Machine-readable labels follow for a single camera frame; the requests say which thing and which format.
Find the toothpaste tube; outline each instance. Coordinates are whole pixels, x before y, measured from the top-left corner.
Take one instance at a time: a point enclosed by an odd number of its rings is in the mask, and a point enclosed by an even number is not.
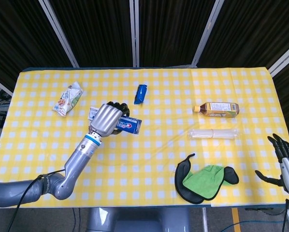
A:
[[[98,112],[98,108],[95,108],[93,106],[90,107],[90,112],[88,114],[88,119],[91,121],[95,117],[95,115]],[[117,125],[116,128],[122,131],[126,131],[132,134],[138,134],[141,126],[141,120],[132,118],[132,117],[127,117],[127,116],[122,116]]]

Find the green cloth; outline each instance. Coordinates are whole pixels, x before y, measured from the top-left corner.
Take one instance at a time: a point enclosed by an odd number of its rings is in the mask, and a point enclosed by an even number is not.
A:
[[[217,192],[221,184],[229,185],[224,181],[224,167],[209,165],[197,173],[189,172],[183,179],[183,185],[198,195],[211,199]]]

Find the green microfiber towel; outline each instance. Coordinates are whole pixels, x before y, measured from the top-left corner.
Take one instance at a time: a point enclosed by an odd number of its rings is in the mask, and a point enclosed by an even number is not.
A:
[[[183,179],[183,185],[206,200],[217,195],[221,185],[237,184],[239,178],[231,167],[209,165],[197,173],[189,172]]]

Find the floor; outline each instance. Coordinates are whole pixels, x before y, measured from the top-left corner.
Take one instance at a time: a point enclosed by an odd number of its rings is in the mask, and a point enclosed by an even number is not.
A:
[[[191,232],[202,232],[202,209],[191,207],[190,209],[190,230]],[[67,232],[72,231],[75,225],[75,232],[84,232],[88,218],[88,209],[81,208],[81,225],[79,230],[79,208],[74,208],[76,221],[74,220],[72,208],[20,208],[15,218],[11,231],[13,232]],[[264,220],[283,221],[283,214],[270,216],[261,211],[246,211],[238,208],[232,213],[231,208],[207,208],[207,222],[209,232],[219,232],[236,221],[236,213],[240,221]],[[14,209],[0,209],[0,232],[6,231]],[[282,223],[244,223],[240,227],[229,228],[228,232],[273,232],[281,231]]]

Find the blue snack packet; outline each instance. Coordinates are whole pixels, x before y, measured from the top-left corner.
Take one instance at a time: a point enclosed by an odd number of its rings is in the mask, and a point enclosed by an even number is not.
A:
[[[139,85],[137,89],[137,93],[135,96],[134,105],[138,105],[144,102],[145,94],[146,94],[147,85]]]

